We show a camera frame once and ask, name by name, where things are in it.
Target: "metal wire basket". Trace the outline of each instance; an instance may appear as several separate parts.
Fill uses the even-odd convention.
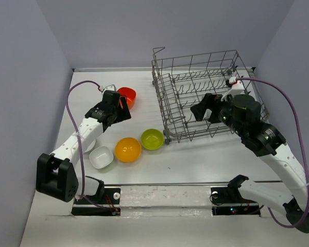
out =
[[[236,50],[210,52],[191,56],[157,59],[157,53],[165,47],[153,49],[152,77],[156,88],[160,112],[166,136],[165,143],[196,137],[211,136],[231,131],[220,123],[210,123],[206,118],[197,122],[190,107],[199,103],[206,93],[224,94],[230,88],[226,80],[241,77],[238,71],[250,77]],[[261,117],[267,120],[268,112],[255,87],[244,84],[245,93],[255,91],[262,104]]]

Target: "small white dish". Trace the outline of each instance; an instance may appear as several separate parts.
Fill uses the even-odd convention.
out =
[[[113,153],[105,146],[95,148],[89,154],[89,160],[96,169],[102,169],[113,161]]]
[[[92,143],[88,146],[86,151],[84,151],[83,153],[87,153],[87,152],[91,151],[94,148],[95,144],[96,144],[96,139],[92,141]]]

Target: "wire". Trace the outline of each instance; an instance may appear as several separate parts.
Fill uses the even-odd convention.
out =
[[[242,198],[242,203],[241,203],[240,206],[237,208],[237,211],[242,207],[243,204],[244,204],[244,198]]]
[[[223,203],[221,203],[221,204],[215,204],[213,201],[212,201],[212,195],[210,195],[210,201],[211,201],[211,203],[212,204],[214,204],[215,206],[221,206]]]
[[[107,202],[107,205],[109,205],[110,211],[113,212],[114,209],[111,207],[111,205],[110,205],[108,199],[107,199],[106,197],[104,197],[104,199],[105,199],[105,201]]]
[[[293,112],[293,115],[294,115],[294,119],[295,119],[295,124],[296,124],[296,127],[297,127],[297,133],[298,133],[298,138],[299,138],[299,144],[300,144],[300,148],[301,148],[301,154],[302,154],[302,160],[303,160],[303,166],[304,166],[304,174],[305,174],[305,182],[307,185],[307,204],[305,206],[305,209],[304,209],[304,212],[303,212],[303,215],[301,216],[300,220],[293,224],[293,225],[284,225],[282,223],[280,223],[276,218],[275,216],[273,215],[272,211],[270,208],[268,208],[269,210],[269,213],[270,215],[272,216],[273,220],[280,226],[282,227],[285,227],[285,228],[295,228],[295,227],[299,227],[305,220],[305,218],[307,217],[307,214],[309,213],[309,168],[308,168],[308,164],[307,164],[307,160],[306,160],[306,156],[305,156],[305,151],[304,151],[304,145],[303,145],[303,141],[302,141],[302,135],[301,135],[301,129],[300,129],[300,123],[299,123],[299,118],[298,118],[298,115],[297,115],[297,112],[296,112],[296,109],[291,101],[291,99],[289,98],[289,96],[281,89],[279,88],[278,86],[270,83],[270,82],[267,82],[267,81],[264,81],[264,80],[261,80],[261,79],[255,79],[255,78],[236,78],[236,80],[240,80],[240,81],[243,81],[243,80],[248,80],[248,81],[257,81],[257,82],[260,82],[260,83],[263,83],[263,84],[266,84],[266,85],[269,85],[269,86],[272,86],[273,88],[275,88],[276,90],[278,90],[284,97],[285,99],[287,100],[289,106],[291,107],[292,109],[292,112]]]
[[[109,203],[111,204],[111,206],[113,207],[113,209],[116,211],[116,212],[118,212],[119,213],[119,210],[114,206],[114,204],[112,203],[112,201],[111,201],[111,199],[110,199],[110,197],[109,197],[109,195],[107,194],[107,198],[108,198],[108,201],[109,201]]]
[[[72,92],[73,89],[75,89],[76,87],[82,85],[82,84],[85,84],[85,83],[92,83],[94,85],[97,86],[97,89],[102,92],[101,88],[100,88],[100,85],[98,83],[96,83],[95,81],[90,81],[90,80],[86,80],[86,81],[81,81],[81,82],[78,82],[77,84],[75,84],[73,87],[70,88],[70,90],[68,91],[68,94],[66,96],[66,101],[65,101],[65,106],[66,106],[66,110],[67,110],[67,113],[68,113],[68,116],[70,117],[71,119],[71,122],[73,124],[73,127],[76,131],[76,133],[79,132],[78,130],[78,126],[77,126],[77,123],[76,121],[74,120],[73,116],[72,116],[72,113],[71,113],[71,110],[70,110],[70,107],[68,106],[68,97],[70,96],[70,93]],[[85,198],[86,201],[88,201],[89,203],[93,204],[94,206],[98,207],[98,208],[105,208],[105,209],[108,209],[107,207],[103,207],[101,205],[98,205],[94,202],[92,202],[86,195],[84,195],[84,187],[85,187],[85,174],[84,174],[84,162],[83,162],[83,151],[82,151],[82,143],[81,143],[81,138],[79,135],[77,135],[77,140],[78,140],[78,149],[79,149],[79,156],[80,156],[80,164],[81,164],[81,178],[82,178],[82,189],[81,189],[81,196],[80,198]]]
[[[249,209],[249,200],[247,200],[247,207],[244,208],[244,211],[247,211]]]
[[[264,205],[262,205],[261,207],[259,207],[257,210],[248,213],[247,215],[254,215],[254,214],[256,214],[257,212],[259,212],[262,208],[264,208]]]

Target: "red bowl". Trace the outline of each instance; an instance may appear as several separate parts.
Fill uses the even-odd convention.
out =
[[[121,87],[120,89],[118,89],[118,92],[121,95],[126,95],[127,97],[127,105],[128,105],[128,109],[132,109],[135,103],[135,99],[136,99],[136,92],[135,90],[129,88],[129,87]]]

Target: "black mount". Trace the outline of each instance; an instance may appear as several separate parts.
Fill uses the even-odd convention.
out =
[[[286,218],[291,224],[297,223],[303,215],[303,211],[300,209],[297,200],[293,198],[289,203],[283,204],[286,210]],[[303,233],[309,233],[309,213],[304,222],[297,227],[297,229]]]
[[[96,179],[96,178],[93,178],[93,177],[89,177],[89,176],[86,176],[86,178],[94,179],[94,180],[99,182],[99,185],[98,185],[98,188],[97,188],[95,195],[88,196],[89,200],[91,200],[94,203],[98,203],[104,195],[104,182],[102,180],[99,180],[99,179]]]
[[[88,197],[92,202],[103,205],[106,208],[96,207],[85,198],[80,200],[75,199],[71,214],[74,216],[120,216],[121,209],[118,207],[120,204],[120,198],[115,198],[115,193],[121,194],[121,189],[118,187],[106,187],[104,195],[100,196],[100,200],[95,197]],[[107,198],[109,198],[112,204],[116,206],[116,210],[108,205]]]
[[[241,187],[245,180],[248,180],[248,177],[244,175],[238,175],[228,183],[228,195],[232,200],[239,201],[242,199],[238,189]]]
[[[38,192],[69,202],[76,194],[78,185],[73,164],[68,159],[62,161],[53,155],[40,155],[37,161]]]

